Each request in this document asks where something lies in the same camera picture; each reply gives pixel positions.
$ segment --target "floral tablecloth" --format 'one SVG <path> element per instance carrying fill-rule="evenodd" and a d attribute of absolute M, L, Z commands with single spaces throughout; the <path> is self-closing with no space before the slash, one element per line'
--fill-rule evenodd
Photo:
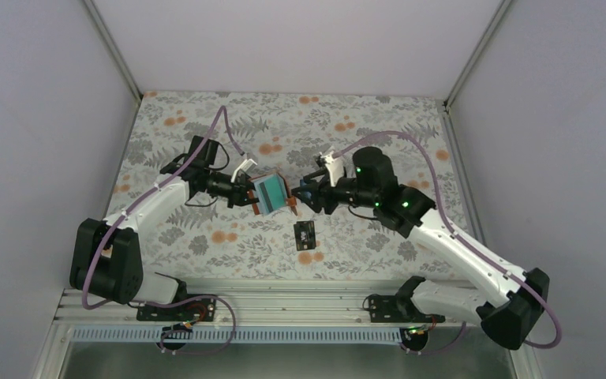
<path fill-rule="evenodd" d="M 378 130 L 414 135 L 433 158 L 443 188 L 445 209 L 464 227 L 460 196 L 433 99 L 389 96 L 329 96 L 229 92 L 147 92 L 137 115 L 109 212 L 116 212 L 152 186 L 159 169 L 189 148 L 195 134 L 207 131 L 220 105 L 228 108 L 230 126 L 241 147 L 258 157 L 250 174 L 275 169 L 297 186 L 317 169 L 314 155 L 344 148 Z M 213 139 L 226 146 L 231 172 L 239 155 L 220 127 Z M 432 197 L 432 178 L 424 159 L 409 142 L 374 141 L 391 157 L 402 183 Z M 217 155 L 217 165 L 224 156 Z M 191 202 L 207 204 L 199 194 Z M 146 267 L 177 277 L 259 279 L 461 279 L 423 246 L 405 241 L 376 221 L 361 220 L 339 207 L 332 216 L 298 206 L 269 216 L 251 207 L 228 209 L 225 201 L 207 208 L 181 206 L 148 235 L 141 235 Z M 357 212 L 370 216 L 368 209 Z M 315 250 L 296 251 L 294 223 L 314 220 Z"/>

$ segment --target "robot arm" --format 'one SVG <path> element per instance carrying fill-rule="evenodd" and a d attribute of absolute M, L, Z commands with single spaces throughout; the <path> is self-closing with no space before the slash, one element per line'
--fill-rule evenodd
<path fill-rule="evenodd" d="M 155 183 L 170 178 L 202 140 L 203 138 L 195 136 L 189 152 L 179 155 L 162 168 Z M 211 197 L 225 197 L 229 208 L 251 205 L 258 201 L 248 198 L 248 191 L 253 190 L 254 186 L 245 174 L 245 171 L 256 165 L 256 161 L 247 156 L 233 175 L 215 171 L 210 166 L 215 162 L 218 146 L 218 142 L 208 140 L 195 160 L 179 176 L 172 178 L 165 187 L 157 187 L 157 192 L 139 203 L 128 215 L 122 209 L 103 220 L 86 219 L 77 232 L 70 273 L 71 286 L 82 289 L 99 242 L 108 229 L 123 217 L 101 252 L 89 292 L 120 304 L 169 304 L 176 298 L 185 298 L 186 290 L 179 280 L 143 270 L 139 237 L 153 230 L 173 210 L 199 192 L 208 193 Z"/>
<path fill-rule="evenodd" d="M 338 167 L 337 160 L 329 159 L 332 157 L 333 152 L 328 152 L 317 160 L 324 169 L 304 177 L 301 187 L 292 191 L 294 196 L 313 211 L 324 210 L 326 214 L 332 214 L 339 204 L 372 208 L 384 227 L 439 254 L 476 288 L 445 287 L 413 276 L 396 295 L 403 316 L 414 313 L 414 307 L 419 313 L 453 317 L 480 325 L 505 348 L 518 349 L 543 309 L 510 275 L 530 285 L 545 299 L 547 275 L 538 268 L 525 272 L 461 230 L 450 232 L 435 201 L 418 189 L 399 185 L 391 161 L 378 148 L 361 148 L 353 154 L 356 178 L 346 175 L 339 178 L 344 170 Z M 461 244 L 459 238 L 468 241 L 507 274 L 481 259 Z"/>
<path fill-rule="evenodd" d="M 194 137 L 189 153 L 182 154 L 166 165 L 158 182 L 181 170 L 181 159 L 189 158 L 202 138 Z M 105 299 L 126 304 L 131 301 L 170 304 L 187 297 L 184 282 L 153 272 L 144 272 L 139 235 L 149 232 L 173 210 L 198 192 L 212 197 L 225 197 L 229 208 L 250 205 L 248 191 L 254 186 L 241 170 L 256 162 L 247 157 L 233 175 L 210 168 L 215 162 L 219 143 L 208 141 L 194 161 L 178 173 L 169 184 L 131 210 L 120 211 L 104 220 L 85 220 L 78 228 L 71 286 L 81 289 L 88 276 L 99 242 L 118 219 L 125 217 L 107 239 L 89 283 L 89 292 Z M 373 215 L 386 228 L 398 232 L 413 244 L 440 254 L 445 261 L 464 275 L 476 289 L 444 287 L 413 276 L 396 294 L 398 309 L 404 317 L 418 312 L 442 314 L 460 321 L 480 325 L 499 345 L 517 349 L 537 322 L 543 309 L 540 303 L 514 279 L 527 283 L 542 298 L 547 298 L 549 278 L 535 268 L 523 268 L 505 261 L 463 231 L 450 232 L 451 225 L 436 210 L 434 200 L 418 189 L 399 185 L 391 160 L 375 147 L 365 147 L 353 154 L 355 178 L 348 178 L 342 158 L 333 152 L 317 160 L 320 170 L 306 175 L 294 196 L 314 212 L 332 214 L 339 204 L 370 207 Z M 459 237 L 487 256 L 497 266 L 480 259 Z"/>

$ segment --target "gray leaf print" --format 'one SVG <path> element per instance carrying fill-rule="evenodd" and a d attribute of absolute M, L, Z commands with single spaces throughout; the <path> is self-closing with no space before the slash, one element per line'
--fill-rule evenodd
<path fill-rule="evenodd" d="M 147 167 L 153 167 L 157 170 L 160 170 L 162 167 L 166 166 L 170 163 L 173 158 L 179 156 L 182 152 L 177 150 L 176 148 L 169 150 L 167 148 L 163 148 L 154 153 L 151 157 L 147 158 L 143 164 Z"/>
<path fill-rule="evenodd" d="M 412 242 L 405 241 L 398 245 L 398 255 L 403 257 L 406 261 L 414 261 L 417 257 L 417 251 L 414 249 Z"/>
<path fill-rule="evenodd" d="M 366 247 L 370 250 L 380 252 L 384 245 L 389 241 L 390 239 L 386 235 L 371 235 L 366 241 Z"/>
<path fill-rule="evenodd" d="M 160 97 L 157 98 L 157 100 L 161 101 L 161 102 L 163 102 L 165 104 L 182 104 L 183 103 L 182 99 L 180 99 L 177 96 L 171 96 L 171 97 L 160 96 Z"/>
<path fill-rule="evenodd" d="M 241 266 L 243 262 L 243 258 L 239 255 L 223 254 L 219 258 L 211 258 L 209 261 L 205 262 L 205 264 L 218 267 L 236 267 Z"/>
<path fill-rule="evenodd" d="M 369 134 L 375 133 L 377 130 L 373 130 L 370 128 L 358 128 L 357 129 L 357 137 L 365 137 Z M 389 136 L 379 136 L 370 140 L 370 145 L 378 146 L 378 147 L 386 147 L 391 146 L 391 137 Z"/>
<path fill-rule="evenodd" d="M 279 223 L 275 220 L 254 221 L 247 224 L 252 229 L 259 229 L 261 231 L 279 231 L 284 228 L 284 225 L 282 225 L 282 223 Z"/>
<path fill-rule="evenodd" d="M 126 147 L 126 160 L 131 164 L 143 163 L 147 156 L 146 152 L 152 151 L 152 142 L 149 140 L 130 141 Z"/>
<path fill-rule="evenodd" d="M 307 126 L 321 126 L 325 128 L 331 122 L 331 116 L 328 112 L 320 111 L 318 109 L 313 109 L 308 114 L 308 117 L 303 121 Z"/>
<path fill-rule="evenodd" d="M 140 109 L 140 112 L 138 113 L 147 115 L 148 121 L 150 122 L 150 124 L 152 124 L 153 122 L 161 118 L 161 116 L 163 115 L 163 108 L 158 105 L 148 103 L 143 105 L 143 107 Z"/>
<path fill-rule="evenodd" d="M 212 221 L 217 217 L 217 204 L 210 207 L 185 207 L 184 205 L 173 211 L 173 214 L 166 219 L 167 223 L 172 223 L 177 227 L 191 229 L 200 227 L 206 221 Z"/>
<path fill-rule="evenodd" d="M 138 111 L 110 201 L 113 212 L 128 206 L 150 188 L 159 168 L 186 152 L 194 135 L 206 133 L 220 104 L 228 105 L 229 123 L 241 147 L 257 155 L 259 165 L 249 173 L 256 176 L 280 171 L 290 186 L 298 186 L 302 175 L 318 168 L 315 156 L 320 152 L 331 145 L 344 148 L 357 137 L 376 131 L 397 129 L 410 133 L 431 156 L 439 150 L 449 151 L 440 132 L 436 102 L 428 98 L 157 92 L 156 96 L 149 92 Z M 183 117 L 184 122 L 177 122 Z M 165 126 L 165 118 L 176 122 Z M 346 127 L 345 133 L 338 133 L 333 127 L 337 123 L 353 124 Z M 230 173 L 240 157 L 228 144 L 223 119 L 211 138 L 226 146 L 230 167 L 223 172 Z M 432 179 L 425 161 L 411 144 L 396 138 L 371 144 L 391 157 L 402 182 L 418 186 L 432 196 Z M 443 193 L 442 206 L 457 225 L 464 227 L 466 221 L 450 160 L 438 158 L 433 164 Z M 203 195 L 191 202 L 209 201 Z M 333 216 L 316 215 L 300 203 L 298 211 L 299 217 L 288 209 L 256 216 L 252 207 L 228 209 L 225 201 L 207 208 L 180 206 L 143 241 L 144 265 L 200 278 L 405 279 L 418 268 L 421 275 L 438 280 L 456 276 L 440 257 L 408 243 L 379 222 L 356 219 L 344 209 Z M 296 250 L 291 225 L 298 220 L 315 221 L 320 242 L 315 250 Z"/>
<path fill-rule="evenodd" d="M 208 251 L 208 238 L 205 235 L 197 235 L 189 243 L 189 249 L 193 251 L 194 255 L 205 255 Z"/>
<path fill-rule="evenodd" d="M 204 136 L 208 132 L 208 127 L 209 126 L 203 125 L 200 122 L 187 122 L 185 125 L 185 131 L 187 132 L 185 133 L 185 139 L 187 141 L 191 141 L 194 136 Z M 219 135 L 218 129 L 220 128 L 215 128 L 215 130 L 213 130 L 210 134 L 210 138 L 216 139 Z"/>
<path fill-rule="evenodd" d="M 352 261 L 325 261 L 324 266 L 338 274 L 356 274 L 361 271 Z"/>
<path fill-rule="evenodd" d="M 231 124 L 231 131 L 239 137 L 254 137 L 255 134 L 268 129 L 268 124 L 261 117 L 239 118 Z"/>
<path fill-rule="evenodd" d="M 428 140 L 438 137 L 439 134 L 436 128 L 428 123 L 426 123 L 426 126 L 420 123 L 414 126 L 408 122 L 407 126 L 403 128 L 403 131 L 412 137 L 417 138 L 417 141 L 424 145 L 424 147 L 428 147 Z"/>
<path fill-rule="evenodd" d="M 331 144 L 315 144 L 301 148 L 301 150 L 292 150 L 286 154 L 286 161 L 300 168 L 315 167 L 315 156 L 318 156 L 320 152 L 326 152 L 330 147 Z"/>
<path fill-rule="evenodd" d="M 450 264 L 448 264 L 445 261 L 438 261 L 437 259 L 434 260 L 433 262 L 429 263 L 424 263 L 422 266 L 419 267 L 419 271 L 426 271 L 426 272 L 440 272 L 440 273 L 445 273 L 445 272 L 449 272 L 451 269 Z"/>
<path fill-rule="evenodd" d="M 164 231 L 158 238 L 158 240 L 164 245 L 171 246 L 178 238 L 185 235 L 185 232 L 182 231 L 179 227 L 172 227 L 167 231 Z"/>

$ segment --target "purple cable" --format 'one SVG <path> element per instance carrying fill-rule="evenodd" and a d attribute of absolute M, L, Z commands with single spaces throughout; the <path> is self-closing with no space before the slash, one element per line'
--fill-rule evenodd
<path fill-rule="evenodd" d="M 196 148 L 196 150 L 194 150 L 194 152 L 192 153 L 192 155 L 182 164 L 182 166 L 180 166 L 180 168 L 178 168 L 177 171 L 175 171 L 171 176 L 169 176 L 168 178 L 166 178 L 165 180 L 163 180 L 161 183 L 158 184 L 159 189 L 157 189 L 157 187 L 152 187 L 147 192 L 145 192 L 142 195 L 140 195 L 125 210 L 125 214 L 127 216 L 130 215 L 131 212 L 140 203 L 142 203 L 145 199 L 147 199 L 153 193 L 155 193 L 155 192 L 163 189 L 163 187 L 165 187 L 166 185 L 168 185 L 168 183 L 170 183 L 173 179 L 175 179 L 178 175 L 180 175 L 180 173 L 183 172 L 183 170 L 186 169 L 187 166 L 191 164 L 191 162 L 199 154 L 200 150 L 203 148 L 203 146 L 205 145 L 205 143 L 208 141 L 208 138 L 212 134 L 212 131 L 215 130 L 215 127 L 217 126 L 217 121 L 219 121 L 219 116 L 221 116 L 222 113 L 224 113 L 224 122 L 226 124 L 226 132 L 229 134 L 229 139 L 231 140 L 231 143 L 234 145 L 234 147 L 236 148 L 236 150 L 238 151 L 238 153 L 240 153 L 241 155 L 245 154 L 245 152 L 243 152 L 240 149 L 240 146 L 234 140 L 234 137 L 231 134 L 231 129 L 229 128 L 229 119 L 228 119 L 228 116 L 226 114 L 226 107 L 222 105 L 221 107 L 219 107 L 219 110 L 217 111 L 217 114 L 215 115 L 215 119 L 212 120 L 212 124 L 210 125 L 210 128 L 208 129 L 208 131 L 206 132 L 206 134 L 203 136 L 203 140 L 200 142 L 200 144 L 198 145 L 198 147 Z M 87 276 L 84 278 L 84 283 L 82 285 L 82 307 L 85 308 L 86 310 L 95 310 L 96 308 L 99 308 L 103 304 L 106 304 L 106 303 L 110 302 L 110 300 L 104 299 L 104 300 L 101 300 L 100 302 L 97 302 L 96 304 L 89 304 L 89 302 L 87 300 L 87 297 L 89 295 L 89 284 L 92 282 L 92 277 L 94 276 L 94 271 L 96 270 L 96 265 L 99 263 L 99 259 L 101 258 L 101 252 L 106 247 L 106 244 L 108 243 L 108 239 L 110 238 L 110 236 L 114 233 L 114 231 L 117 229 L 117 227 L 119 226 L 119 224 L 122 223 L 122 221 L 124 221 L 124 218 L 125 218 L 125 216 L 122 215 L 122 216 L 119 216 L 115 220 L 115 222 L 110 226 L 110 228 L 108 229 L 108 231 L 106 232 L 106 234 L 103 236 L 103 238 L 101 238 L 101 242 L 99 243 L 99 247 L 96 248 L 96 252 L 94 254 L 94 258 L 92 259 L 92 262 L 89 265 L 89 270 L 87 271 Z"/>
<path fill-rule="evenodd" d="M 436 354 L 442 354 L 444 352 L 447 352 L 452 347 L 454 347 L 454 345 L 457 344 L 461 340 L 461 338 L 463 338 L 463 336 L 466 335 L 467 332 L 468 332 L 468 328 L 466 327 L 466 323 L 463 322 L 463 323 L 461 323 L 461 330 L 458 331 L 458 334 L 456 335 L 456 337 L 450 343 L 448 343 L 445 347 L 441 347 L 440 349 L 433 350 L 433 351 L 418 351 L 417 355 L 436 355 Z M 398 345 L 403 350 L 406 351 L 406 354 L 410 353 L 410 349 L 408 349 L 406 347 L 406 345 L 404 345 L 402 342 L 398 343 Z"/>
<path fill-rule="evenodd" d="M 349 150 L 352 150 L 353 148 L 356 148 L 357 146 L 364 144 L 367 140 L 370 140 L 370 139 L 373 139 L 376 137 L 381 137 L 381 136 L 401 137 L 404 140 L 408 140 L 408 141 L 412 142 L 417 147 L 419 152 L 423 155 L 424 159 L 426 159 L 426 164 L 428 165 L 428 169 L 431 171 L 431 175 L 433 176 L 433 189 L 435 190 L 435 193 L 436 193 L 436 203 L 438 204 L 438 212 L 440 213 L 440 217 L 443 219 L 443 223 L 445 224 L 445 227 L 447 227 L 447 229 L 449 229 L 450 233 L 454 233 L 455 229 L 451 226 L 449 219 L 445 215 L 445 210 L 444 210 L 444 206 L 443 206 L 443 195 L 440 191 L 440 184 L 438 183 L 438 177 L 436 175 L 436 170 L 433 168 L 433 163 L 431 162 L 431 157 L 428 156 L 428 154 L 424 150 L 424 147 L 421 146 L 421 144 L 414 137 L 410 136 L 408 133 L 398 132 L 395 130 L 388 130 L 388 131 L 369 134 L 368 136 L 363 137 L 359 141 L 356 141 L 353 144 L 351 144 L 350 146 L 344 148 L 342 151 L 334 153 L 333 156 L 334 156 L 334 158 L 338 158 L 338 157 L 346 154 Z M 480 250 L 478 250 L 475 246 L 473 246 L 472 243 L 470 243 L 468 240 L 463 238 L 461 235 L 456 235 L 455 237 L 457 240 L 460 241 L 460 243 L 462 245 L 464 245 L 466 248 L 468 248 L 468 250 L 472 251 L 475 255 L 477 255 L 479 258 L 481 258 L 488 265 L 490 265 L 493 268 L 495 268 L 496 270 L 498 270 L 501 274 L 504 274 L 504 275 L 507 274 L 507 270 L 505 268 L 501 267 L 500 265 L 498 265 L 497 263 L 492 261 L 491 258 L 484 255 Z M 554 323 L 554 328 L 556 329 L 556 336 L 554 337 L 554 340 L 550 343 L 534 343 L 534 342 L 530 342 L 530 341 L 526 341 L 525 343 L 529 346 L 536 347 L 538 349 L 551 349 L 551 348 L 555 347 L 556 345 L 558 345 L 561 342 L 561 338 L 563 337 L 563 331 L 561 329 L 561 324 L 559 323 L 558 317 L 556 317 L 556 315 L 554 314 L 554 310 L 549 306 L 549 304 L 547 304 L 547 302 L 537 292 L 535 292 L 534 289 L 532 289 L 531 286 L 526 284 L 523 280 L 519 279 L 517 276 L 515 276 L 513 274 L 510 274 L 508 277 L 510 279 L 514 280 L 515 282 L 517 282 L 517 284 L 519 284 L 519 286 L 521 286 L 526 291 L 528 291 L 537 300 L 537 302 L 540 303 L 540 305 L 544 308 L 544 310 L 547 312 L 547 314 L 549 314 L 549 317 L 552 319 L 552 322 Z"/>
<path fill-rule="evenodd" d="M 175 333 L 182 333 L 182 332 L 187 332 L 186 330 L 170 330 L 168 332 L 165 332 L 162 334 L 161 336 L 161 340 L 159 341 L 159 347 L 161 348 L 162 351 L 168 351 L 173 355 L 212 355 L 212 354 L 216 354 L 219 353 L 220 351 L 226 349 L 227 347 L 229 347 L 229 345 L 231 344 L 231 341 L 234 339 L 234 337 L 236 336 L 236 313 L 234 313 L 234 309 L 231 308 L 231 306 L 229 305 L 228 302 L 226 302 L 223 298 L 214 296 L 214 295 L 200 295 L 200 296 L 194 296 L 193 298 L 187 298 L 185 300 L 182 300 L 181 302 L 175 302 L 173 304 L 159 304 L 157 302 L 146 302 L 145 304 L 148 306 L 156 306 L 158 308 L 174 308 L 176 306 L 181 306 L 184 305 L 188 302 L 196 302 L 199 300 L 202 300 L 204 298 L 212 298 L 214 300 L 217 300 L 218 302 L 221 302 L 222 304 L 224 304 L 224 306 L 226 306 L 226 308 L 229 310 L 229 312 L 231 313 L 231 320 L 233 322 L 233 326 L 231 328 L 231 334 L 229 335 L 229 339 L 226 340 L 226 342 L 224 342 L 222 344 L 222 346 L 217 347 L 214 350 L 208 350 L 208 351 L 174 351 L 174 350 L 170 350 L 170 349 L 166 349 L 163 346 L 163 341 L 175 334 Z"/>

